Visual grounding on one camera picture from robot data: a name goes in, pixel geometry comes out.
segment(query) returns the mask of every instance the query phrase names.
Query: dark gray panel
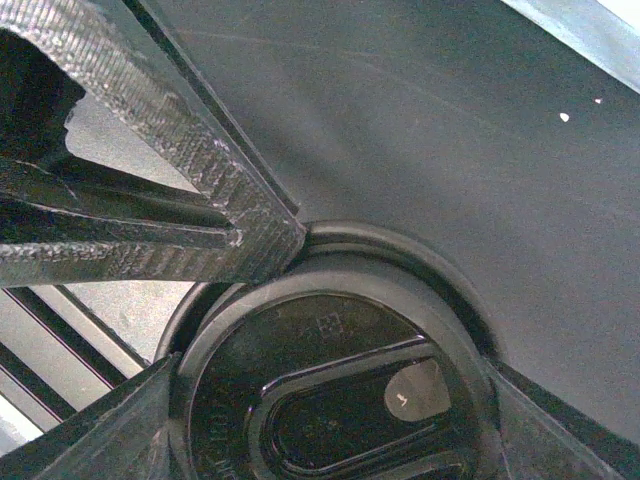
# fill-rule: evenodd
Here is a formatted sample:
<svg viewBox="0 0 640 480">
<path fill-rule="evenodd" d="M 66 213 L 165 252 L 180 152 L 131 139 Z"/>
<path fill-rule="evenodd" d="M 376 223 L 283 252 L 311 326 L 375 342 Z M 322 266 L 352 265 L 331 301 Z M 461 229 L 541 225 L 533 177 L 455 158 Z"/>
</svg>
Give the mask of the dark gray panel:
<svg viewBox="0 0 640 480">
<path fill-rule="evenodd" d="M 513 367 L 640 441 L 634 92 L 497 1 L 155 8 L 305 219 L 428 241 Z"/>
</svg>

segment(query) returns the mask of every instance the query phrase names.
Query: black stripe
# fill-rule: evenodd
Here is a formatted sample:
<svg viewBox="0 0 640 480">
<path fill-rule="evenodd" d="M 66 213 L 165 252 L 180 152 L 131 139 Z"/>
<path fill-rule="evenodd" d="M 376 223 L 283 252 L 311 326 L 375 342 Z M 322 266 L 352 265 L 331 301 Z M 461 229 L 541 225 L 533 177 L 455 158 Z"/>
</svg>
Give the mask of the black stripe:
<svg viewBox="0 0 640 480">
<path fill-rule="evenodd" d="M 235 123 L 231 120 L 229 115 L 227 115 L 227 112 L 222 108 L 222 105 L 220 105 L 218 99 L 215 98 L 209 90 L 207 90 L 205 85 L 198 78 L 198 75 L 189 66 L 188 62 L 184 59 L 173 42 L 171 42 L 171 40 L 164 34 L 162 28 L 158 25 L 153 16 L 138 0 L 123 0 L 123 3 L 131 13 L 133 13 L 136 20 L 138 20 L 140 25 L 142 25 L 151 38 L 153 38 L 160 49 L 162 49 L 162 51 L 169 57 L 171 63 L 173 63 L 180 74 L 185 78 L 185 80 L 187 80 L 189 86 L 213 114 L 216 120 L 220 122 L 222 128 L 226 130 L 227 134 L 229 134 L 238 147 L 240 147 L 240 150 L 247 156 L 260 175 L 262 175 L 263 179 L 269 184 L 280 201 L 284 203 L 293 215 L 298 213 L 298 206 L 289 198 L 286 192 L 273 178 L 273 175 L 268 170 L 264 160 L 260 158 L 251 145 L 247 143 L 238 127 L 236 127 Z"/>
<path fill-rule="evenodd" d="M 7 288 L 5 292 L 107 386 L 113 389 L 126 381 L 127 378 L 111 362 L 30 289 Z"/>
<path fill-rule="evenodd" d="M 57 420 L 63 422 L 77 413 L 69 403 L 0 342 L 0 369 L 29 392 Z"/>
</svg>

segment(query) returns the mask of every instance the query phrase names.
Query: scratched black surface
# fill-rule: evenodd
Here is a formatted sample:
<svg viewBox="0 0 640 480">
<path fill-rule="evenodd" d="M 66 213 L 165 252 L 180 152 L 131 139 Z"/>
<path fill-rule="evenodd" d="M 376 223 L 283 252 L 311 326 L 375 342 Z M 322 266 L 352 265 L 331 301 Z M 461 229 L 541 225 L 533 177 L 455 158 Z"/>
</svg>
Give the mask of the scratched black surface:
<svg viewBox="0 0 640 480">
<path fill-rule="evenodd" d="M 497 1 L 152 7 L 303 219 L 430 242 L 513 367 L 640 441 L 635 93 Z"/>
</svg>

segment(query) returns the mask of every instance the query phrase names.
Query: black groove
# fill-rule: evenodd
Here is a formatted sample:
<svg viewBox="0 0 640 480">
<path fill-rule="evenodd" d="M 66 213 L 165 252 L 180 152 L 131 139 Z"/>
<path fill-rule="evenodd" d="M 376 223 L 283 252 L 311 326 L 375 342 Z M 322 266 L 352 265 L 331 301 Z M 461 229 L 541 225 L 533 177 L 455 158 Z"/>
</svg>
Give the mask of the black groove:
<svg viewBox="0 0 640 480">
<path fill-rule="evenodd" d="M 75 408 L 1 342 L 0 370 L 29 392 L 58 421 L 63 422 L 77 413 Z"/>
<path fill-rule="evenodd" d="M 29 288 L 7 288 L 5 292 L 111 389 L 127 380 L 120 370 Z"/>
<path fill-rule="evenodd" d="M 156 42 L 160 49 L 169 57 L 171 63 L 178 69 L 180 74 L 189 83 L 189 86 L 196 93 L 198 98 L 205 104 L 212 115 L 220 122 L 227 134 L 238 145 L 242 153 L 244 153 L 255 169 L 262 175 L 269 187 L 274 191 L 280 201 L 293 214 L 298 213 L 298 206 L 289 198 L 287 193 L 282 189 L 278 182 L 273 178 L 269 171 L 253 147 L 245 140 L 244 136 L 231 120 L 225 109 L 222 107 L 218 99 L 216 99 L 202 83 L 198 75 L 189 66 L 173 42 L 164 34 L 162 27 L 156 22 L 153 16 L 147 11 L 144 5 L 138 0 L 123 0 L 124 5 L 136 17 L 138 23 L 147 31 L 151 38 Z"/>
</svg>

